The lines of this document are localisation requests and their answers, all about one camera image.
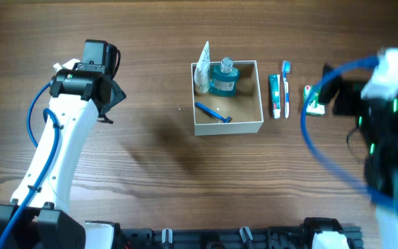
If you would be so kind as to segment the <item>blue white toothpaste tube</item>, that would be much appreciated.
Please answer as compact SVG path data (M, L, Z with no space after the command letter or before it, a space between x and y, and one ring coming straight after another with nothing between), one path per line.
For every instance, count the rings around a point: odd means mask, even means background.
M281 76L279 74L269 75L272 114L275 119L279 119L281 116L280 81Z

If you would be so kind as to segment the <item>blue disposable razor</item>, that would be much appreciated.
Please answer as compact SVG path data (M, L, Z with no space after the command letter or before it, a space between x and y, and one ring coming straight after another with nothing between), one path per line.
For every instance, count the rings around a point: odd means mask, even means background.
M206 107L205 105L196 102L195 106L198 107L199 109L203 110L207 115L213 117L213 118L217 118L219 120L221 120L223 123L229 123L232 121L232 117L228 116L227 118L224 118L223 116L221 116L219 113L216 113L215 111L213 111L212 109Z

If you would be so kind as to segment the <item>green white soap pack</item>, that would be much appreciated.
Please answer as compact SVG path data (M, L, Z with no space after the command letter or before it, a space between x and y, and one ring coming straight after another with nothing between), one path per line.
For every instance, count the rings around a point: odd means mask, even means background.
M303 102L306 102L309 99L309 104L306 107L307 114L312 116L324 116L325 115L325 105L319 103L319 93L320 91L316 91L314 94L311 94L313 86L306 85L303 89Z

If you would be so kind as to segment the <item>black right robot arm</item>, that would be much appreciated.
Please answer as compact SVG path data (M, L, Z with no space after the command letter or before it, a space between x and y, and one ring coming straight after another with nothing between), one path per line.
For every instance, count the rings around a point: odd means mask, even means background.
M361 99L363 80L345 80L339 69L323 67L326 83L319 103L333 102L336 116L353 116L355 131L368 146L364 176L376 205L376 217L384 248L398 248L398 94L389 100Z

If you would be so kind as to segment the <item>blue mouthwash bottle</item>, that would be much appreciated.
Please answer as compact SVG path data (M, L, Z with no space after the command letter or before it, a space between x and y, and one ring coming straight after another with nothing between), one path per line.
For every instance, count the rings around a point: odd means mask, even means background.
M234 61L230 57L224 57L219 65L212 68L209 92L224 97L234 96L239 77L240 73L234 67Z

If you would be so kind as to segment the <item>white leaf-print tube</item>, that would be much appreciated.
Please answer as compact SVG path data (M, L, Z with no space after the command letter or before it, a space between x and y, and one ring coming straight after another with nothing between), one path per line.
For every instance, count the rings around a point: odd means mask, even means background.
M209 91L210 81L210 54L209 42L206 41L193 73L194 91L197 94L206 94Z

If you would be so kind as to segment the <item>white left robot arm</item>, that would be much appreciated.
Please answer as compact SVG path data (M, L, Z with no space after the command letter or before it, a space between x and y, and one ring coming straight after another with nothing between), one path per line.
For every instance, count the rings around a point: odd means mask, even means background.
M0 248L122 248L118 223L79 223L69 214L70 189L86 137L126 98L114 77L116 46L88 39L82 58L57 69L47 85L44 132L32 162L7 205L0 204Z

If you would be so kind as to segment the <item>blue white toothbrush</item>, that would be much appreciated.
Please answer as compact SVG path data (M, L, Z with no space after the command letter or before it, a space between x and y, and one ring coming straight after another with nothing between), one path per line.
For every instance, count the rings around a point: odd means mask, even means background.
M283 85L285 91L285 118L289 118L290 114L290 98L289 98L289 83L287 81L287 74L291 71L291 63L284 60L282 64Z

